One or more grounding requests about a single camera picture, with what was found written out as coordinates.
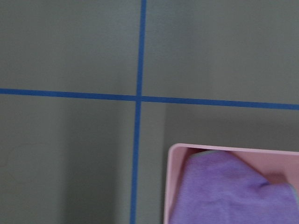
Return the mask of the purple microfiber cloth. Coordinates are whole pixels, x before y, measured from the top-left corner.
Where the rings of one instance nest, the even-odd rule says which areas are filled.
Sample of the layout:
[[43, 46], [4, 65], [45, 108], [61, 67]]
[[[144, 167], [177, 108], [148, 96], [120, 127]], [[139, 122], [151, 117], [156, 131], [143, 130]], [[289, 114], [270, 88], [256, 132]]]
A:
[[186, 162], [171, 224], [296, 224], [299, 197], [286, 182], [271, 183], [225, 151]]

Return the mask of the pink plastic tray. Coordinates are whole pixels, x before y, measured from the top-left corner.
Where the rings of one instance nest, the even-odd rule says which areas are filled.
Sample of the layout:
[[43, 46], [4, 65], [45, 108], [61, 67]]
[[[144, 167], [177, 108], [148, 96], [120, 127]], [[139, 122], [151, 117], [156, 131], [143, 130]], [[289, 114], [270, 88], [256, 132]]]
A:
[[177, 143], [172, 145], [168, 151], [164, 224], [169, 223], [188, 159], [193, 154], [213, 150], [230, 152], [259, 172], [270, 183], [288, 183], [293, 188], [295, 196], [299, 196], [298, 152]]

